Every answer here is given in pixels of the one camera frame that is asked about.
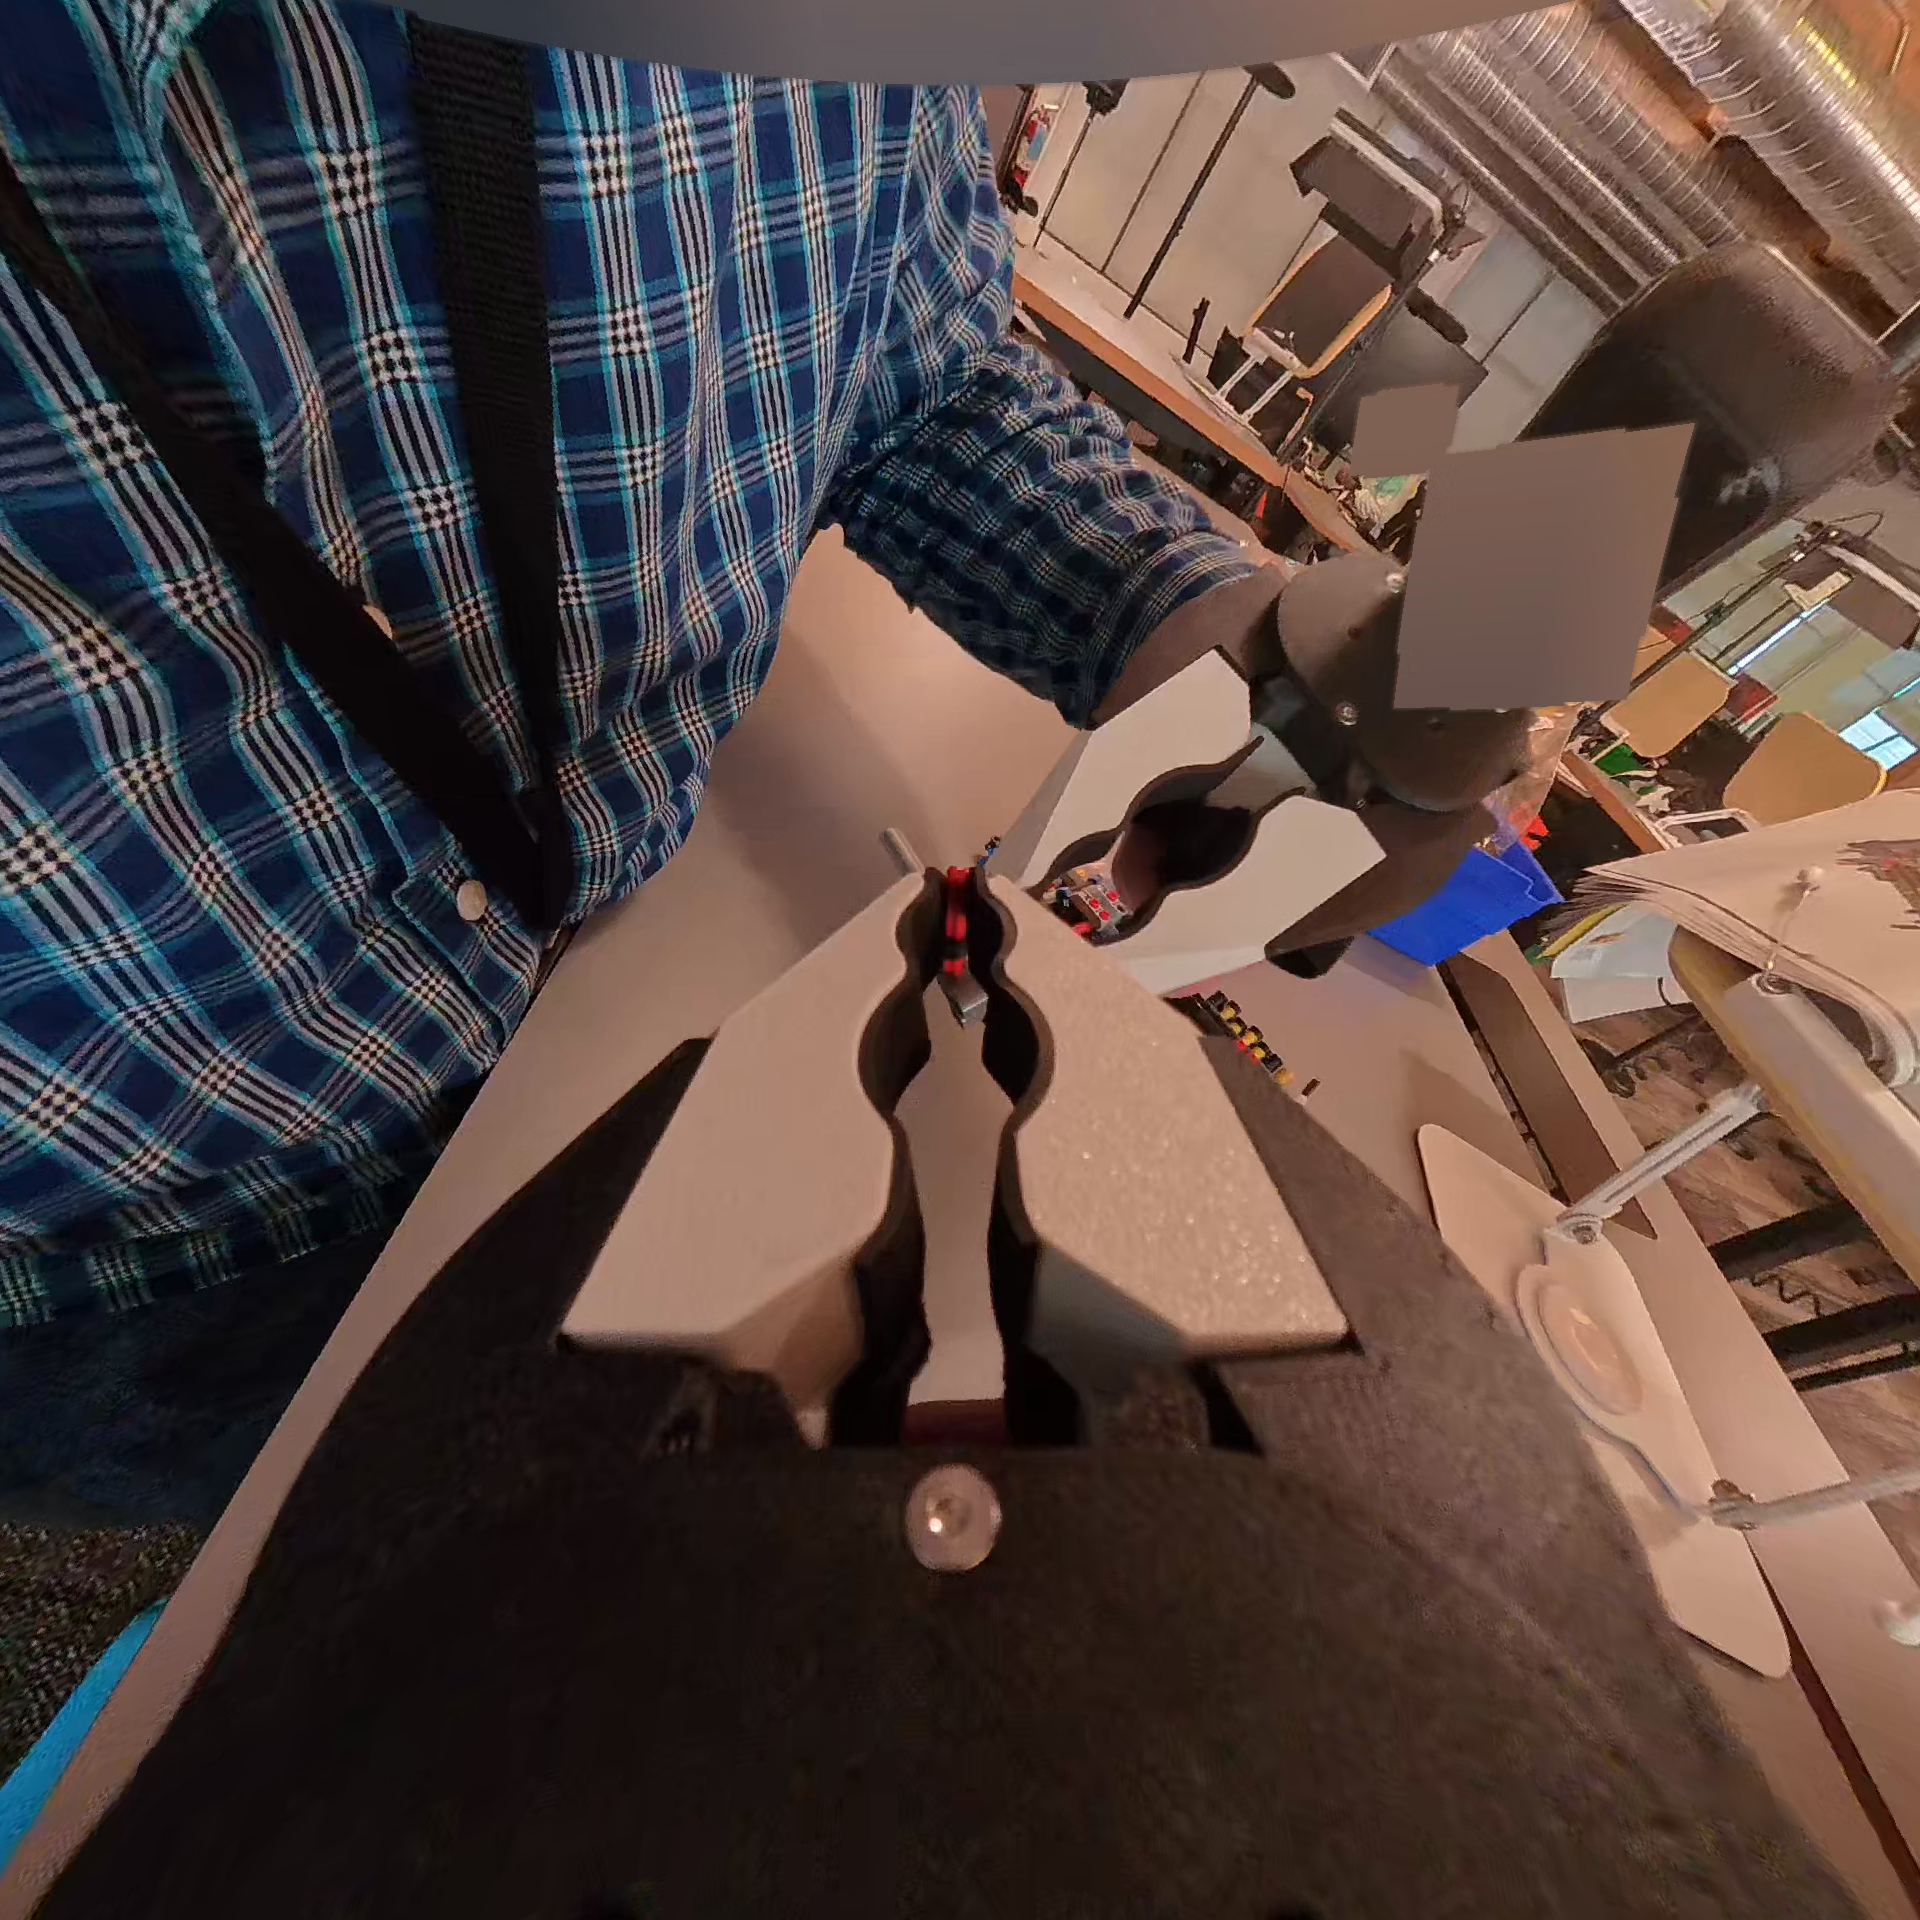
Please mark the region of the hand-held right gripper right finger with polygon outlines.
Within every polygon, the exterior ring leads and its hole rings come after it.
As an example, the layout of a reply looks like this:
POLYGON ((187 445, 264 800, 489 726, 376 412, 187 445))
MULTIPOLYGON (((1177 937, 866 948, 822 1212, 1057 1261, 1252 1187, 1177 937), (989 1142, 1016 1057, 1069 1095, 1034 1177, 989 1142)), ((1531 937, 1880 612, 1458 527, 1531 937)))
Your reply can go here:
POLYGON ((972 960, 1010 1101, 989 1222, 1010 1438, 1073 1445, 1139 1383, 1346 1349, 1202 1030, 1002 878, 973 884, 972 960))

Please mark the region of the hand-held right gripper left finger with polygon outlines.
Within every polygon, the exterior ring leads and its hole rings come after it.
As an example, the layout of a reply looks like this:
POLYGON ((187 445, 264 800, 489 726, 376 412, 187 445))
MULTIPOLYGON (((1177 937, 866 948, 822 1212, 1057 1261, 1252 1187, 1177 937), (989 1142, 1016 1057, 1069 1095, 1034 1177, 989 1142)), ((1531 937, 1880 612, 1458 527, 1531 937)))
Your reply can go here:
POLYGON ((945 880, 898 878, 705 1048, 561 1334, 761 1375, 836 1445, 891 1447, 928 1359, 896 1115, 928 1065, 945 880))

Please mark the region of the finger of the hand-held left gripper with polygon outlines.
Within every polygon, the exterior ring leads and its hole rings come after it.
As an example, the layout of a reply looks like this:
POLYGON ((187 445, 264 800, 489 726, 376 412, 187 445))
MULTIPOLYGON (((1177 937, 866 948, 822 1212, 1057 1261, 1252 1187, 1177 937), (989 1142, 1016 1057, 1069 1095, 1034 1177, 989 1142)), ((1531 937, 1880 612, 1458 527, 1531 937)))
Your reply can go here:
POLYGON ((997 875, 1028 894, 1073 869, 1104 864, 1139 814, 1165 804, 1213 809, 1267 745, 1250 689, 1221 653, 1204 653, 1074 735, 997 843, 997 875))
POLYGON ((1323 800, 1275 735, 1248 735, 1213 765, 1162 775, 1129 806, 1116 873, 1148 827, 1160 867, 1114 937, 1114 963, 1174 993, 1245 969, 1264 948, 1386 862, 1355 806, 1323 800))

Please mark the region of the person's left forearm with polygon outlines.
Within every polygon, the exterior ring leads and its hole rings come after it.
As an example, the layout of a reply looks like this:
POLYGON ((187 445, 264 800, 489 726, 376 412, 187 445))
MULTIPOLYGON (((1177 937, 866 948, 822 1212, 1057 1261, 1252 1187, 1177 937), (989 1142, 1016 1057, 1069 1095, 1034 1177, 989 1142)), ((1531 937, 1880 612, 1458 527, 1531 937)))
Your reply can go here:
POLYGON ((1288 581, 1012 343, 890 347, 822 515, 912 611, 1080 728, 1241 649, 1288 581))

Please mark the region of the lego instruction booklet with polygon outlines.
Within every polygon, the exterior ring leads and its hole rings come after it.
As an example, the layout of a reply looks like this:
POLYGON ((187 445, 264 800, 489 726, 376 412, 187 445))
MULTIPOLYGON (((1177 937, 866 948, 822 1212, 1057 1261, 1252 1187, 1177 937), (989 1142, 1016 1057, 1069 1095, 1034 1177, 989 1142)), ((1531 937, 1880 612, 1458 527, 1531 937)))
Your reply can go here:
POLYGON ((1582 910, 1643 905, 1755 971, 1846 1006, 1884 1084, 1917 1075, 1917 796, 1594 869, 1582 910))

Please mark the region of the multicoloured brick technic assembly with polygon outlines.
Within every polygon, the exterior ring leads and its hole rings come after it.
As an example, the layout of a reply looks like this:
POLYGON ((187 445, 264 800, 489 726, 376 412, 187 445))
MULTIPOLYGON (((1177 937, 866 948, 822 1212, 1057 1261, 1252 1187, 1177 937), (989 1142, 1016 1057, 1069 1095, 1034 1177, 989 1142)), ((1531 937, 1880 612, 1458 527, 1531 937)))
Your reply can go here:
MULTIPOLYGON (((993 916, 987 895, 989 855, 1000 840, 989 840, 976 862, 976 899, 972 907, 972 973, 989 996, 982 1019, 981 1062, 997 1089, 1020 1101, 1041 1068, 1041 1041, 1022 1023, 1018 1012, 994 1012, 993 963, 1010 941, 993 916)), ((1293 1087, 1293 1072, 1282 1061, 1281 1047, 1250 1019, 1224 989, 1206 982, 1261 964, 1261 953, 1238 935, 1213 939, 1202 935, 1201 945, 1180 950, 1134 953, 1131 915, 1120 899, 1114 875, 1100 867, 1069 869, 1060 880, 1041 887, 1038 900, 1044 912, 1060 921, 1069 935, 1093 948, 1116 948, 1116 964, 1128 969, 1137 982, 1163 996, 1174 1012, 1187 1016, 1202 1037, 1230 1039, 1275 1087, 1293 1087)))

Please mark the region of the small blue plastic bin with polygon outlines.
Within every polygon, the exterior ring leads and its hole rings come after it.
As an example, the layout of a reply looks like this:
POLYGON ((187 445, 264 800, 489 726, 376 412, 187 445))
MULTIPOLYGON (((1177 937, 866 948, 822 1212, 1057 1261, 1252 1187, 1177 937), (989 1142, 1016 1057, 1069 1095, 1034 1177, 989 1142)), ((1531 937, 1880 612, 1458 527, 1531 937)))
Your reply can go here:
POLYGON ((1561 902, 1561 892, 1522 840, 1492 852, 1470 847, 1434 895, 1372 927, 1372 939, 1436 969, 1482 939, 1561 902))

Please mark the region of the tan chair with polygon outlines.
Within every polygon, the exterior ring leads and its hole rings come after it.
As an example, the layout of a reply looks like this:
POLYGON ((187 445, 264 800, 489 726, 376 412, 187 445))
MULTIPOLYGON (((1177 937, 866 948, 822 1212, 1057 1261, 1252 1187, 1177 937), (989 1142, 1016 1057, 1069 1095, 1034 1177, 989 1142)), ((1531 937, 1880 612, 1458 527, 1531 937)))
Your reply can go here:
POLYGON ((1731 699, 1734 677, 1696 653, 1673 653, 1600 715, 1600 728, 1657 761, 1709 721, 1731 699))
POLYGON ((1721 791, 1754 824, 1788 824, 1881 793, 1889 768, 1809 712, 1765 731, 1721 791))

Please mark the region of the magnifier on white base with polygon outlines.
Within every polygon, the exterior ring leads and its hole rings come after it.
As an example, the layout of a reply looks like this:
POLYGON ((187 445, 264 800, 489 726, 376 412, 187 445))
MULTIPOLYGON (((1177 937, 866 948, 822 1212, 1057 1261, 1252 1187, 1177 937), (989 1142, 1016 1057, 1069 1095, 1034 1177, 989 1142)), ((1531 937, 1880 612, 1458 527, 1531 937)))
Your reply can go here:
MULTIPOLYGON (((1434 1125, 1419 1128, 1417 1144, 1442 1240, 1518 1326, 1518 1273, 1548 1260, 1550 1240, 1597 1246, 1600 1256, 1617 1256, 1637 1281, 1609 1238, 1570 1237, 1560 1222, 1556 1199, 1475 1144, 1434 1125)), ((1613 1447, 1592 1438, 1573 1416, 1638 1541, 1668 1617, 1734 1663, 1765 1678, 1785 1678, 1793 1667, 1785 1624, 1742 1532, 1720 1524, 1708 1509, 1696 1521, 1675 1515, 1613 1447)))

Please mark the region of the wooden workbench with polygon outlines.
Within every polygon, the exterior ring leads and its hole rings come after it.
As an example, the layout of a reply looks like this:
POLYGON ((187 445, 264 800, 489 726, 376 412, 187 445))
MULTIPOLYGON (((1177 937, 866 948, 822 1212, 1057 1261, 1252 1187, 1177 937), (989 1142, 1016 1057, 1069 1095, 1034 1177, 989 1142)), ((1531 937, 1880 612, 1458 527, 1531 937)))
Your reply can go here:
POLYGON ((1315 537, 1344 550, 1372 543, 1330 491, 1285 464, 1216 399, 1202 375, 1168 345, 1163 326, 1125 319, 1104 303, 1104 285, 1104 278, 1041 246, 1016 248, 1016 299, 1049 337, 1067 337, 1100 375, 1177 419, 1202 453, 1237 472, 1256 475, 1272 496, 1282 496, 1304 516, 1315 537))

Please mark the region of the white paper sheet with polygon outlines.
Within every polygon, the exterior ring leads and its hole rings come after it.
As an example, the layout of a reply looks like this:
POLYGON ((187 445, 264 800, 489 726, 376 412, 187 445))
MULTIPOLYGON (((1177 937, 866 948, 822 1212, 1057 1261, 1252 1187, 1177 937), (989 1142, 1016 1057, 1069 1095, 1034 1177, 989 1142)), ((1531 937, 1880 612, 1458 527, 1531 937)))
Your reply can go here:
POLYGON ((1618 905, 1554 943, 1548 979, 1561 1015, 1592 1023, 1692 1006, 1672 963, 1675 925, 1643 907, 1618 905))

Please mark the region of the clear round lens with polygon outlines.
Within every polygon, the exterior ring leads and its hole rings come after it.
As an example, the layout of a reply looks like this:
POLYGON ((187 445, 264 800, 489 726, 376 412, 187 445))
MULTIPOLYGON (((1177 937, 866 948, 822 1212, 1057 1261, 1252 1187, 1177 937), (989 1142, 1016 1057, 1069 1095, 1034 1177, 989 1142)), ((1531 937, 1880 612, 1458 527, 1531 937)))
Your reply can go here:
POLYGON ((1717 1467, 1637 1281, 1597 1246, 1554 1238, 1545 1251, 1515 1280, 1530 1345, 1589 1435, 1675 1515, 1700 1520, 1717 1467))

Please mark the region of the person in blue plaid shirt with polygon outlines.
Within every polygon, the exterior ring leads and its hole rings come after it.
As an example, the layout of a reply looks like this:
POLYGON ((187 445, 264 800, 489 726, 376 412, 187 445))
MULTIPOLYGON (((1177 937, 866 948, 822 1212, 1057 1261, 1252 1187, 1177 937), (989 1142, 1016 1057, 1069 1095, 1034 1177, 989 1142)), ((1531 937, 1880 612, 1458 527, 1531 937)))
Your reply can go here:
MULTIPOLYGON (((531 52, 573 912, 672 857, 822 521, 872 550, 1020 393, 972 86, 531 52)), ((412 30, 4 5, 4 148, 184 423, 537 779, 460 420, 412 30)), ((542 935, 265 631, 70 319, 4 263, 4 1328, 393 1215, 542 935)))

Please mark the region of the silver ventilation duct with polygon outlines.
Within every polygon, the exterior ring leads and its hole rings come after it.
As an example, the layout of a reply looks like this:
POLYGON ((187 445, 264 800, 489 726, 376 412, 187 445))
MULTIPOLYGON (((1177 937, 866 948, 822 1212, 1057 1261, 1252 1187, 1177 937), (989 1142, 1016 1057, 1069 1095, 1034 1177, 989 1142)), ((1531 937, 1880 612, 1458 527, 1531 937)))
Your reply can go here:
POLYGON ((1915 120, 1890 85, 1811 25, 1806 5, 1622 3, 1622 11, 1877 293, 1897 310, 1913 307, 1915 120))
POLYGON ((1492 25, 1390 46, 1372 92, 1475 199, 1586 299, 1618 309, 1723 238, 1699 227, 1618 150, 1603 111, 1578 111, 1492 25))

